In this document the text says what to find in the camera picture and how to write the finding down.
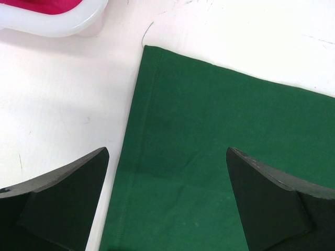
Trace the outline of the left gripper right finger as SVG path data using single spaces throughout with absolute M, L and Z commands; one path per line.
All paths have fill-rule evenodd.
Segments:
M 249 250 L 334 250 L 334 190 L 236 148 L 226 162 Z

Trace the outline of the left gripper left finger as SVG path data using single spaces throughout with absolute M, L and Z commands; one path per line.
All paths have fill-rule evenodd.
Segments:
M 85 250 L 108 161 L 101 147 L 1 188 L 1 250 Z

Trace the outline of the green t-shirt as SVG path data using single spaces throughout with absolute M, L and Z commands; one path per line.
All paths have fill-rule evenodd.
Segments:
M 334 190 L 334 98 L 145 46 L 101 250 L 249 250 L 236 148 Z

